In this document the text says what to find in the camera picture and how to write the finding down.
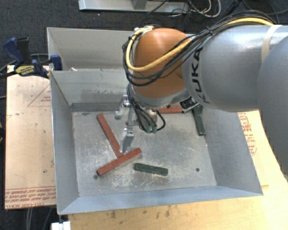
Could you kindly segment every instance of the green block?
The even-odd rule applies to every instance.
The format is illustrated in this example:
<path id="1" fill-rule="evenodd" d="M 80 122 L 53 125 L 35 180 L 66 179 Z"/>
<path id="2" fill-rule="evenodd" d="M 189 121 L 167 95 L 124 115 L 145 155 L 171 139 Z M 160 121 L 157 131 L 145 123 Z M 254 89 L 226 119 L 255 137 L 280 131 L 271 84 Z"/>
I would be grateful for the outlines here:
<path id="1" fill-rule="evenodd" d="M 143 163 L 136 163 L 134 166 L 134 170 L 140 171 L 140 172 L 145 172 L 145 173 L 150 173 L 150 174 L 163 175 L 163 176 L 168 175 L 168 169 L 166 169 L 166 168 L 147 165 L 147 164 L 143 164 Z"/>
<path id="2" fill-rule="evenodd" d="M 195 124 L 196 124 L 198 135 L 204 136 L 206 134 L 206 131 L 203 126 L 202 119 L 201 119 L 200 105 L 195 106 L 192 112 L 193 112 L 193 116 L 195 119 Z"/>

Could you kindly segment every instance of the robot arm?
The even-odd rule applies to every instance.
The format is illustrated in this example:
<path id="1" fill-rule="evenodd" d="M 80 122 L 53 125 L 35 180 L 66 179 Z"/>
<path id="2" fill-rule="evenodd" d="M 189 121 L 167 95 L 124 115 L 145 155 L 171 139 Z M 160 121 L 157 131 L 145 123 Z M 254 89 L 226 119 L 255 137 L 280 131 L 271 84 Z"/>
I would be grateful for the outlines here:
<path id="1" fill-rule="evenodd" d="M 123 50 L 141 129 L 157 132 L 145 128 L 156 125 L 150 113 L 188 98 L 229 112 L 259 109 L 288 175 L 288 26 L 259 14 L 227 17 L 196 35 L 149 26 L 136 30 Z"/>

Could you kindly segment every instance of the clamp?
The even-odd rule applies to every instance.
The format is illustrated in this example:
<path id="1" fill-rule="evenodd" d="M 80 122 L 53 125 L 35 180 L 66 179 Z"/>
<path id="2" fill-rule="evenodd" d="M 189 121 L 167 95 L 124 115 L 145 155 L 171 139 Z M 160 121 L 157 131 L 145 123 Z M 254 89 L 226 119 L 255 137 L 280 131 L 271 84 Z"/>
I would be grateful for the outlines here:
<path id="1" fill-rule="evenodd" d="M 22 77 L 39 76 L 49 78 L 49 71 L 46 70 L 41 63 L 36 59 L 32 59 L 29 51 L 29 38 L 12 37 L 8 39 L 3 49 L 5 53 L 15 61 L 14 71 L 0 75 L 0 79 L 18 74 Z M 63 70 L 61 58 L 58 55 L 51 55 L 48 61 L 44 64 L 51 64 L 49 70 Z"/>

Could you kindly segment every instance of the gray carpet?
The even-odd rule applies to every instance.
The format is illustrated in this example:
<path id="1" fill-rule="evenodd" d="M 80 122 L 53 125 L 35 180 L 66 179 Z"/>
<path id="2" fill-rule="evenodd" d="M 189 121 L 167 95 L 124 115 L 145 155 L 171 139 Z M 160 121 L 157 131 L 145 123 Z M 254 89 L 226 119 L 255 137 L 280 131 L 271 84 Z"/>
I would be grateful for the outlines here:
<path id="1" fill-rule="evenodd" d="M 221 18 L 233 0 L 221 0 Z M 288 8 L 288 0 L 246 0 L 252 8 L 266 13 L 282 11 Z M 245 10 L 243 3 L 235 10 Z M 280 24 L 288 24 L 288 12 L 277 17 L 271 15 Z M 200 15 L 191 18 L 170 18 L 164 14 L 145 14 L 140 12 L 79 11 L 78 0 L 0 0 L 0 68 L 11 59 L 2 49 L 3 43 L 10 37 L 29 37 L 31 53 L 47 53 L 46 28 L 91 28 L 105 30 L 133 30 L 149 23 L 176 28 L 187 33 L 196 33 L 218 20 L 206 19 Z M 6 94 L 6 81 L 0 80 L 0 96 Z M 0 99 L 0 120 L 5 127 L 5 99 Z M 0 226 L 6 230 L 26 229 L 27 210 L 4 210 L 4 152 L 5 144 L 0 145 Z M 58 221 L 55 209 L 40 207 L 33 209 L 31 229 L 41 230 L 45 224 Z"/>

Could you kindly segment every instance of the blue clamp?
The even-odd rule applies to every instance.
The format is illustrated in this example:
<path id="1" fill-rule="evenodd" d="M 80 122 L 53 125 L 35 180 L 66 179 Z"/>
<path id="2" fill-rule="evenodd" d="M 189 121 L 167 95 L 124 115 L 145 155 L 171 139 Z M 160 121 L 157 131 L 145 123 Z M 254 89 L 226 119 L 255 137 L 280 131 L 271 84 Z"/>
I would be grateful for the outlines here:
<path id="1" fill-rule="evenodd" d="M 28 49 L 28 38 L 17 40 L 15 37 L 8 39 L 3 49 L 6 54 L 16 61 L 14 65 L 15 74 L 20 76 L 40 76 L 49 78 L 49 71 L 46 70 L 36 59 L 32 59 Z M 51 55 L 48 63 L 53 64 L 54 70 L 63 70 L 61 58 L 58 55 Z"/>

